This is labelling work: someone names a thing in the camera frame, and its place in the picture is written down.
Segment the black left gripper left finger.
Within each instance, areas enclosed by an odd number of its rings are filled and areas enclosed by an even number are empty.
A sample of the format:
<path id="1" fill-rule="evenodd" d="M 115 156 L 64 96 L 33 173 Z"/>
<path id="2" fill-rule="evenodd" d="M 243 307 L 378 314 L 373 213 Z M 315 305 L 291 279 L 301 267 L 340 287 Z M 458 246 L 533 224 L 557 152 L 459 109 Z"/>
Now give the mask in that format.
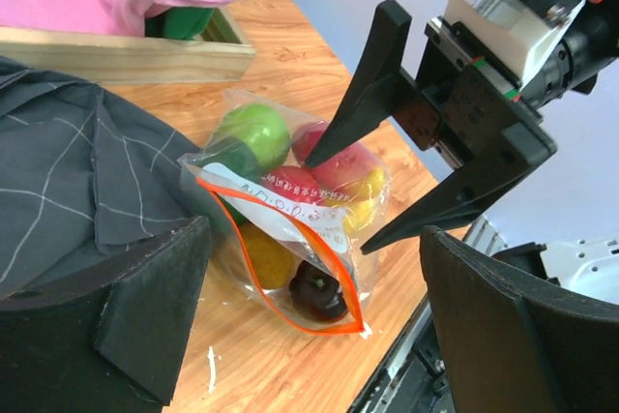
<path id="1" fill-rule="evenodd" d="M 211 250 L 204 218 L 1 303 L 5 412 L 160 412 Z"/>

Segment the orange fake fruit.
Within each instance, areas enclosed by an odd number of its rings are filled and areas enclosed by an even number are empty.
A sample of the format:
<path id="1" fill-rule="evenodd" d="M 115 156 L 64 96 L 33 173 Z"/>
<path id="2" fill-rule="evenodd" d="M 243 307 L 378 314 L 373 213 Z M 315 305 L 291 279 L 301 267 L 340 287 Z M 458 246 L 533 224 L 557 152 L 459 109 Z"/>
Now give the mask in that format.
<path id="1" fill-rule="evenodd" d="M 260 286 L 266 290 L 287 286 L 296 271 L 296 255 L 253 224 L 242 224 L 240 232 Z"/>

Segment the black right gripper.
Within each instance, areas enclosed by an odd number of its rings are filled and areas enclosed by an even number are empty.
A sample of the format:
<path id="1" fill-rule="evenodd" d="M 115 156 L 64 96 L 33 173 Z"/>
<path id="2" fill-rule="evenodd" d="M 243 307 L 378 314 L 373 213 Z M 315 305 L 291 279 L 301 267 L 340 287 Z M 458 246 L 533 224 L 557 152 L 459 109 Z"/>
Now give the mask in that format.
<path id="1" fill-rule="evenodd" d="M 434 18 L 413 79 L 401 66 L 411 22 L 396 0 L 376 6 L 339 108 L 305 158 L 317 167 L 392 117 L 419 149 L 434 148 L 459 167 L 368 239 L 364 254 L 416 237 L 427 225 L 474 221 L 556 153 L 554 140 L 532 126 L 542 121 L 540 108 L 568 91 L 590 94 L 618 57 L 617 21 L 579 18 L 523 82 L 461 22 Z"/>

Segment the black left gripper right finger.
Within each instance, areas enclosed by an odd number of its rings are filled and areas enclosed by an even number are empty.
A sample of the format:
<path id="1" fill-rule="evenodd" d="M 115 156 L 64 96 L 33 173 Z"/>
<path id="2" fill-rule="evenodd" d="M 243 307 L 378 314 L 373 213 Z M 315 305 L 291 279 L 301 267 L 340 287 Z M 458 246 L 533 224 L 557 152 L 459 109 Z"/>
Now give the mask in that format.
<path id="1" fill-rule="evenodd" d="M 615 412 L 618 308 L 487 256 L 446 231 L 420 236 L 458 412 Z"/>

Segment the dark purple fake eggplant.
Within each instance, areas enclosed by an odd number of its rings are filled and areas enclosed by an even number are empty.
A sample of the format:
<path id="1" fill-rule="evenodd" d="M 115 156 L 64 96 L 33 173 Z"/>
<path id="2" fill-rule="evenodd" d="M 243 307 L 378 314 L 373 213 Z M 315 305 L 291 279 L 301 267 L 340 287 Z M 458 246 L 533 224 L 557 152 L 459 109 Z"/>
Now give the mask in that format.
<path id="1" fill-rule="evenodd" d="M 334 323 L 348 314 L 339 282 L 307 261 L 298 266 L 288 290 L 294 309 L 310 321 Z"/>

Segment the clear zip top bag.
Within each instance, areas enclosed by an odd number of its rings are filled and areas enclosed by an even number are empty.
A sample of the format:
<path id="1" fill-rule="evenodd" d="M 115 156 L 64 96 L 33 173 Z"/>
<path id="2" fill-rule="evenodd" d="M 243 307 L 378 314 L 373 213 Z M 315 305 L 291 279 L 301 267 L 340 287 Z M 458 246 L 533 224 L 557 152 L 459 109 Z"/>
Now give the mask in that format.
<path id="1" fill-rule="evenodd" d="M 289 153 L 281 166 L 301 167 L 291 148 L 292 135 L 301 126 L 325 121 L 235 89 L 223 95 L 222 118 L 230 110 L 254 102 L 275 109 L 289 129 Z M 289 200 L 266 189 L 261 185 L 261 177 L 272 169 L 262 168 L 251 149 L 241 140 L 216 135 L 222 118 L 200 151 L 184 155 L 179 160 L 182 192 L 196 208 L 197 215 L 206 217 L 213 227 L 218 247 L 217 265 L 249 297 L 260 300 L 297 329 L 315 335 L 365 333 L 368 326 L 364 310 L 373 291 L 378 259 L 375 254 L 362 253 L 361 247 L 384 222 L 391 189 L 387 166 L 373 154 L 386 171 L 387 183 L 379 197 L 380 204 L 372 224 L 350 236 L 343 225 L 346 195 L 327 190 L 318 183 L 324 198 L 320 204 L 308 204 Z M 336 279 L 343 291 L 348 314 L 334 323 L 313 322 L 294 309 L 289 283 L 275 290 L 262 288 L 241 236 L 240 226 L 245 223 L 257 226 L 294 253 L 296 271 L 307 261 Z"/>

